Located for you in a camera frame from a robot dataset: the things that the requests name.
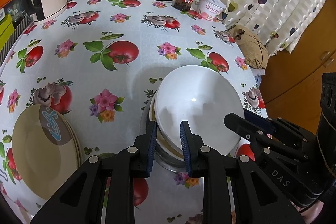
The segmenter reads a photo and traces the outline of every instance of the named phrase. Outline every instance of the metal screw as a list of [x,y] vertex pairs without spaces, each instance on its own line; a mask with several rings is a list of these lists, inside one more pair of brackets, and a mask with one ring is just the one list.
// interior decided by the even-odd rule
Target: metal screw
[[96,163],[98,160],[99,160],[99,158],[98,158],[97,156],[91,156],[91,157],[89,158],[89,163],[94,164],[94,163]]
[[129,153],[135,153],[135,152],[138,151],[138,149],[137,149],[135,146],[130,146],[130,147],[127,149],[127,151],[128,151]]
[[206,145],[203,145],[203,146],[201,146],[201,151],[204,152],[204,153],[208,153],[208,152],[210,152],[210,147],[206,146]]
[[246,155],[241,155],[239,157],[239,159],[242,161],[242,162],[248,162],[250,160],[250,158]]

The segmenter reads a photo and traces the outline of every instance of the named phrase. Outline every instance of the flower print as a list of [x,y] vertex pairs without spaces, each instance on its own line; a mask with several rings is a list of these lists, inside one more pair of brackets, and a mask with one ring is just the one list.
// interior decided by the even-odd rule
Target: flower print
[[23,207],[23,205],[21,204],[21,202],[17,199],[15,202],[14,202],[17,206],[19,206],[20,209],[27,211],[27,209],[25,207]]
[[165,50],[164,49],[159,49],[157,50],[159,52],[159,55],[165,55]]
[[116,111],[122,112],[124,97],[117,97],[104,89],[99,95],[90,99],[90,116],[96,116],[100,122],[113,122]]
[[16,52],[15,51],[12,51],[11,53],[10,53],[10,58],[7,60],[7,63],[11,60],[11,59],[13,59],[13,56],[16,54]]
[[153,6],[156,6],[157,8],[164,8],[164,7],[167,7],[166,4],[160,2],[160,1],[157,1],[157,2],[153,2]]
[[195,178],[192,179],[188,176],[188,174],[185,173],[176,173],[174,180],[176,182],[176,185],[184,185],[185,187],[193,187],[195,185],[199,185],[199,179]]
[[20,97],[21,95],[17,93],[16,89],[8,96],[7,108],[10,113],[14,112],[15,106],[18,105]]
[[166,57],[168,57],[169,59],[176,60],[177,59],[177,54],[166,54]]
[[245,59],[244,59],[244,58],[241,58],[241,57],[238,57],[238,56],[237,56],[237,58],[235,59],[235,61],[236,61],[237,65],[238,65],[239,67],[245,65]]
[[177,173],[174,177],[174,180],[176,181],[176,185],[184,184],[185,179],[182,177],[182,173]]
[[206,31],[205,29],[201,28],[200,26],[198,25],[192,25],[190,26],[191,29],[193,29],[194,32],[197,32],[198,34],[200,35],[205,35],[206,34]]
[[19,97],[19,94],[17,93],[17,90],[15,89],[9,96],[10,104],[15,104],[18,97]]
[[176,47],[170,44],[169,42],[165,42],[164,44],[161,44],[160,47],[164,50],[164,53],[175,53]]
[[46,30],[48,29],[51,25],[54,25],[54,23],[56,22],[56,20],[49,20],[46,23],[44,23],[41,27],[42,30]]
[[92,5],[97,4],[98,2],[101,2],[101,0],[88,0],[86,4]]
[[245,59],[237,56],[235,59],[236,64],[238,67],[240,67],[242,70],[247,70],[247,65],[245,64]]
[[13,112],[14,112],[14,109],[15,109],[15,105],[14,105],[14,104],[11,104],[11,105],[9,106],[9,112],[10,112],[10,113],[13,113]]
[[98,117],[98,106],[97,104],[91,105],[90,106],[90,116],[97,116]]
[[181,48],[175,47],[169,42],[165,42],[164,44],[158,45],[158,53],[159,55],[165,56],[167,59],[177,59],[177,55],[181,55]]
[[113,110],[104,110],[100,115],[104,122],[113,122],[115,113]]
[[31,31],[33,31],[36,28],[36,25],[32,25],[27,28],[27,30],[24,31],[24,34],[30,34]]
[[185,182],[186,182],[187,184],[189,184],[190,186],[195,186],[195,185],[198,185],[198,184],[199,184],[199,180],[198,180],[198,178],[195,178],[195,179],[188,178]]
[[125,22],[125,20],[129,20],[130,17],[131,16],[127,16],[127,15],[120,13],[120,14],[111,16],[110,21],[114,21],[115,23],[123,23]]
[[102,112],[106,109],[113,110],[113,105],[117,99],[118,97],[110,93],[107,89],[104,89],[102,93],[94,97],[98,105],[98,112]]
[[73,52],[75,50],[75,46],[77,44],[78,43],[73,43],[70,39],[68,39],[57,46],[55,54],[57,54],[58,58],[67,57],[70,51]]

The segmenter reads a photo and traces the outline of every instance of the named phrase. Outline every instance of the table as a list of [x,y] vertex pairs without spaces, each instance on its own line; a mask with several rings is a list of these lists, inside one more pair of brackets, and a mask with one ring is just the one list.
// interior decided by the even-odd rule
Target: table
[[[77,133],[84,160],[118,153],[139,134],[142,109],[162,79],[191,64],[219,70],[245,108],[267,117],[251,70],[226,36],[224,25],[193,11],[180,12],[172,4],[69,0],[60,16],[29,27],[0,77],[4,153],[11,148],[18,116],[32,104],[45,104],[64,114]],[[173,94],[167,96],[174,100]],[[26,198],[30,189],[18,172],[12,173],[13,181],[0,165],[0,189],[34,215],[45,200],[30,202]],[[147,183],[148,196],[135,208],[137,224],[200,223],[201,179],[175,174],[154,162]]]

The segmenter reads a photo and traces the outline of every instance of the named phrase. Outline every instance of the white lid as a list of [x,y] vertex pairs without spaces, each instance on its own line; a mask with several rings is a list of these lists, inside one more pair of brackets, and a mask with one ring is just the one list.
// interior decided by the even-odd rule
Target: white lid
[[222,8],[223,10],[226,8],[225,4],[221,2],[220,0],[207,0],[207,1],[215,6]]

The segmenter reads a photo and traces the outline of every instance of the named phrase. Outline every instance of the white bowl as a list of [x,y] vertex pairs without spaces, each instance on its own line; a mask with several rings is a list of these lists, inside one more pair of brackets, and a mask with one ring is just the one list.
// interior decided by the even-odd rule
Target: white bowl
[[[154,102],[155,102],[155,97],[156,94],[154,94],[151,104],[150,104],[150,108],[149,108],[149,120],[150,121],[156,121],[156,117],[155,117],[155,112],[153,111],[154,109]],[[170,156],[172,156],[173,158],[177,159],[177,160],[181,160],[184,161],[183,155],[178,153],[174,148],[172,148],[170,146],[170,144],[163,138],[161,131],[159,129],[159,127],[157,127],[157,138],[156,138],[157,144],[160,145],[160,147]]]
[[170,72],[156,92],[155,117],[163,138],[180,154],[180,123],[188,121],[191,132],[227,155],[240,136],[226,128],[225,115],[244,117],[241,100],[221,74],[206,67],[184,66]]

